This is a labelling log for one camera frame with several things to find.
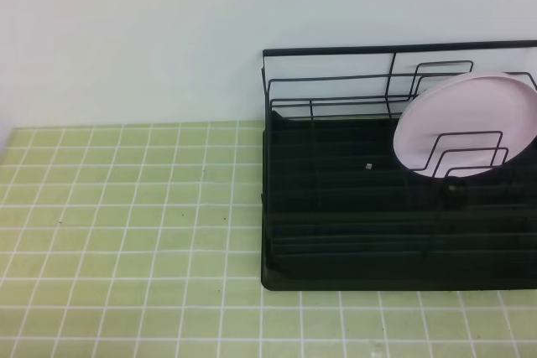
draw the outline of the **green tile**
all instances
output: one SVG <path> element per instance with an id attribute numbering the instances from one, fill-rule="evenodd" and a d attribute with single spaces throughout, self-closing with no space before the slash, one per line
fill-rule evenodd
<path id="1" fill-rule="evenodd" d="M 75 182 L 78 168 L 51 167 L 45 180 L 46 184 L 72 184 Z"/>
<path id="2" fill-rule="evenodd" d="M 26 305 L 34 291 L 34 280 L 4 280 L 0 286 L 0 305 Z"/>
<path id="3" fill-rule="evenodd" d="M 225 262 L 224 252 L 193 252 L 190 275 L 193 277 L 220 277 L 224 274 Z"/>
<path id="4" fill-rule="evenodd" d="M 222 337 L 258 338 L 260 325 L 259 309 L 224 309 Z"/>
<path id="5" fill-rule="evenodd" d="M 115 280 L 110 291 L 110 306 L 142 306 L 145 299 L 146 280 Z"/>
<path id="6" fill-rule="evenodd" d="M 102 184 L 107 181 L 108 167 L 82 167 L 76 182 L 80 184 Z"/>
<path id="7" fill-rule="evenodd" d="M 110 164 L 114 159 L 114 148 L 90 148 L 87 150 L 85 164 Z"/>
<path id="8" fill-rule="evenodd" d="M 149 286 L 148 306 L 180 306 L 184 293 L 183 280 L 153 280 Z"/>
<path id="9" fill-rule="evenodd" d="M 70 305 L 103 306 L 107 300 L 109 280 L 76 280 Z"/>
<path id="10" fill-rule="evenodd" d="M 121 129 L 96 129 L 93 132 L 90 145 L 92 147 L 112 147 L 119 142 Z"/>
<path id="11" fill-rule="evenodd" d="M 61 139 L 61 147 L 83 147 L 90 143 L 91 130 L 68 130 Z"/>
<path id="12" fill-rule="evenodd" d="M 172 182 L 201 181 L 202 165 L 175 165 L 171 176 Z"/>
<path id="13" fill-rule="evenodd" d="M 127 230 L 124 251 L 153 251 L 157 244 L 158 230 Z"/>
<path id="14" fill-rule="evenodd" d="M 20 238 L 18 252 L 47 252 L 54 230 L 31 230 L 24 231 Z"/>
<path id="15" fill-rule="evenodd" d="M 104 205 L 128 205 L 134 198 L 134 184 L 109 184 L 104 189 L 102 203 Z"/>
<path id="16" fill-rule="evenodd" d="M 229 207 L 226 205 L 200 205 L 198 226 L 227 226 Z"/>
<path id="17" fill-rule="evenodd" d="M 185 308 L 181 337 L 218 337 L 219 327 L 220 309 Z"/>
<path id="18" fill-rule="evenodd" d="M 71 205 L 96 205 L 101 200 L 102 189 L 101 185 L 75 185 L 69 203 Z"/>
<path id="19" fill-rule="evenodd" d="M 153 129 L 150 146 L 174 146 L 177 143 L 179 128 Z"/>
<path id="20" fill-rule="evenodd" d="M 194 237 L 194 248 L 206 251 L 225 251 L 227 230 L 220 228 L 198 228 Z"/>
<path id="21" fill-rule="evenodd" d="M 175 163 L 203 163 L 205 147 L 179 147 Z"/>
<path id="22" fill-rule="evenodd" d="M 166 202 L 167 184 L 140 184 L 135 203 L 145 205 L 162 205 Z"/>
<path id="23" fill-rule="evenodd" d="M 114 163 L 142 163 L 145 148 L 119 148 Z"/>
<path id="24" fill-rule="evenodd" d="M 537 311 L 509 310 L 509 322 L 517 340 L 537 340 Z"/>
<path id="25" fill-rule="evenodd" d="M 188 250 L 192 243 L 194 231 L 191 229 L 172 228 L 163 229 L 160 234 L 159 250 L 176 251 Z"/>
<path id="26" fill-rule="evenodd" d="M 116 265 L 116 255 L 85 255 L 80 277 L 111 277 Z"/>
<path id="27" fill-rule="evenodd" d="M 37 199 L 38 205 L 63 205 L 69 199 L 69 185 L 44 185 Z"/>
<path id="28" fill-rule="evenodd" d="M 168 203 L 195 204 L 198 201 L 200 186 L 198 184 L 171 184 Z"/>
<path id="29" fill-rule="evenodd" d="M 189 252 L 158 252 L 153 277 L 184 277 L 188 272 Z"/>
<path id="30" fill-rule="evenodd" d="M 67 207 L 61 222 L 63 226 L 90 226 L 95 213 L 96 207 Z"/>
<path id="31" fill-rule="evenodd" d="M 44 265 L 43 277 L 74 277 L 80 259 L 79 254 L 50 255 Z"/>
<path id="32" fill-rule="evenodd" d="M 385 310 L 384 320 L 389 339 L 425 339 L 423 319 L 419 310 Z"/>
<path id="33" fill-rule="evenodd" d="M 28 312 L 22 336 L 56 336 L 63 315 L 61 309 L 31 309 Z"/>
<path id="34" fill-rule="evenodd" d="M 79 164 L 84 158 L 84 148 L 60 148 L 54 159 L 55 165 Z"/>
<path id="35" fill-rule="evenodd" d="M 8 269 L 9 278 L 36 278 L 41 272 L 45 254 L 39 255 L 13 255 Z"/>
<path id="36" fill-rule="evenodd" d="M 231 202 L 231 184 L 203 184 L 201 186 L 201 203 L 227 204 Z"/>
<path id="37" fill-rule="evenodd" d="M 469 310 L 467 319 L 474 340 L 509 339 L 509 330 L 501 310 Z"/>
<path id="38" fill-rule="evenodd" d="M 191 279 L 186 289 L 186 306 L 220 306 L 222 280 Z"/>
<path id="39" fill-rule="evenodd" d="M 145 163 L 174 163 L 175 148 L 148 148 Z"/>
<path id="40" fill-rule="evenodd" d="M 226 281 L 226 306 L 259 306 L 261 301 L 259 280 L 228 279 Z"/>
<path id="41" fill-rule="evenodd" d="M 177 337 L 181 309 L 146 309 L 142 337 Z"/>
<path id="42" fill-rule="evenodd" d="M 100 340 L 95 358 L 131 358 L 134 346 L 134 341 Z"/>
<path id="43" fill-rule="evenodd" d="M 45 280 L 39 281 L 35 290 L 34 305 L 40 306 L 66 306 L 69 300 L 71 280 Z"/>
<path id="44" fill-rule="evenodd" d="M 150 253 L 122 254 L 117 264 L 116 277 L 146 278 L 149 276 L 152 260 Z"/>
<path id="45" fill-rule="evenodd" d="M 465 340 L 468 338 L 464 316 L 458 310 L 426 310 L 425 320 L 433 340 Z"/>
<path id="46" fill-rule="evenodd" d="M 171 165 L 159 167 L 143 167 L 140 182 L 168 182 L 171 175 Z"/>
<path id="47" fill-rule="evenodd" d="M 118 251 L 123 239 L 123 230 L 99 230 L 95 229 L 90 234 L 87 245 L 89 252 L 114 252 Z"/>
<path id="48" fill-rule="evenodd" d="M 129 226 L 160 226 L 164 208 L 160 206 L 135 205 Z"/>
<path id="49" fill-rule="evenodd" d="M 54 157 L 55 150 L 53 148 L 31 148 L 24 157 L 24 165 L 49 165 Z"/>
<path id="50" fill-rule="evenodd" d="M 194 206 L 174 205 L 165 207 L 164 226 L 193 226 L 195 223 L 196 208 Z"/>
<path id="51" fill-rule="evenodd" d="M 97 212 L 95 226 L 124 227 L 127 224 L 129 207 L 103 206 Z"/>
<path id="52" fill-rule="evenodd" d="M 265 339 L 299 339 L 300 311 L 298 309 L 264 310 L 263 337 Z"/>
<path id="53" fill-rule="evenodd" d="M 13 182 L 15 184 L 40 184 L 46 172 L 46 167 L 20 167 Z"/>
<path id="54" fill-rule="evenodd" d="M 110 171 L 108 182 L 113 183 L 135 183 L 138 182 L 140 167 L 113 167 Z"/>

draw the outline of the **dish rack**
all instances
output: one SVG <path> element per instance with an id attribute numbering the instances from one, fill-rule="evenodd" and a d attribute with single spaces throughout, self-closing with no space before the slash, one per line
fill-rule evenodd
<path id="1" fill-rule="evenodd" d="M 537 142 L 506 163 L 500 129 L 439 133 L 427 165 L 414 171 L 435 163 L 436 172 L 448 153 L 491 155 L 489 165 L 456 167 L 443 178 L 403 167 L 393 150 L 398 119 L 428 79 L 473 71 L 480 62 L 468 54 L 481 57 L 502 49 L 526 54 L 537 50 L 537 41 L 264 50 L 263 285 L 272 290 L 537 288 Z M 388 71 L 366 75 L 271 77 L 266 63 L 379 54 L 387 55 Z M 398 57 L 408 54 L 421 61 L 396 71 Z M 432 61 L 426 59 L 431 55 L 436 55 Z M 537 91 L 529 72 L 506 73 Z M 382 80 L 383 89 L 364 94 L 362 83 L 371 79 Z M 302 90 L 326 84 L 331 95 L 331 86 L 344 80 L 356 83 L 354 95 L 288 91 L 274 97 L 272 92 L 281 83 Z M 394 84 L 397 80 L 405 87 Z M 443 137 L 469 136 L 476 147 L 443 150 L 433 158 Z M 484 137 L 493 143 L 481 147 L 478 139 Z M 458 178 L 458 169 L 490 170 Z"/>

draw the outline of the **white wall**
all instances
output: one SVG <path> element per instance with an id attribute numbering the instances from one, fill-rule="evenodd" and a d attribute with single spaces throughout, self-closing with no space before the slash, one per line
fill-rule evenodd
<path id="1" fill-rule="evenodd" d="M 537 0 L 0 0 L 18 126 L 262 117 L 268 47 L 537 39 Z"/>

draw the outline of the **pink plate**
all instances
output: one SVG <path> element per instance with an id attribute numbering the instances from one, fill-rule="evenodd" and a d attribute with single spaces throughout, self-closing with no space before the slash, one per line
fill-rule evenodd
<path id="1" fill-rule="evenodd" d="M 426 169 L 417 174 L 443 178 L 465 177 L 489 169 L 456 169 L 499 165 L 505 151 L 460 151 L 450 149 L 508 148 L 507 161 L 521 153 L 537 136 L 537 92 L 511 75 L 468 73 L 444 81 L 416 99 L 405 109 L 394 135 L 394 151 L 408 169 L 422 169 L 441 133 L 486 132 L 443 136 Z"/>

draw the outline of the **countertop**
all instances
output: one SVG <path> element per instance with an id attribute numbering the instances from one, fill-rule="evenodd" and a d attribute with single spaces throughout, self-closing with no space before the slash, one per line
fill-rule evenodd
<path id="1" fill-rule="evenodd" d="M 537 357 L 536 291 L 263 289 L 262 130 L 16 129 L 0 357 Z"/>

